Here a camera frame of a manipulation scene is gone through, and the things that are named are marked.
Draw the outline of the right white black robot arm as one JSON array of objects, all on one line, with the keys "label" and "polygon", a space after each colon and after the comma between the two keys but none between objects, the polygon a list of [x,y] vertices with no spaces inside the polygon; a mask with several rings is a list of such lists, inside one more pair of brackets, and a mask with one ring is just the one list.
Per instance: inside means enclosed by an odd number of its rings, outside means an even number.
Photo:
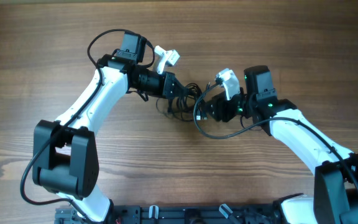
[{"label": "right white black robot arm", "polygon": [[208,114],[227,122],[250,118],[269,136],[290,148],[314,176],[314,194],[295,194],[274,201],[268,212],[247,208],[236,217],[227,205],[219,210],[233,223],[358,223],[358,153],[341,146],[313,126],[287,99],[279,99],[265,65],[244,70],[245,87],[230,69],[220,71],[215,84],[223,91],[199,98],[193,116]]}]

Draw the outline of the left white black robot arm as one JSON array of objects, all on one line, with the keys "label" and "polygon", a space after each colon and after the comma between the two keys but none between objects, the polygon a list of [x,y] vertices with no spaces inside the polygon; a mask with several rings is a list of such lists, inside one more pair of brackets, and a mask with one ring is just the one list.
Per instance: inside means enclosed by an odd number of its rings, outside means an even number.
[{"label": "left white black robot arm", "polygon": [[180,58],[176,50],[153,46],[140,34],[124,30],[121,47],[92,59],[94,77],[80,97],[55,121],[41,120],[34,129],[33,158],[22,176],[25,193],[29,174],[35,185],[68,202],[71,214],[57,223],[120,223],[119,212],[97,185],[99,159],[96,135],[114,105],[126,94],[168,100],[189,96],[190,90],[166,72]]}]

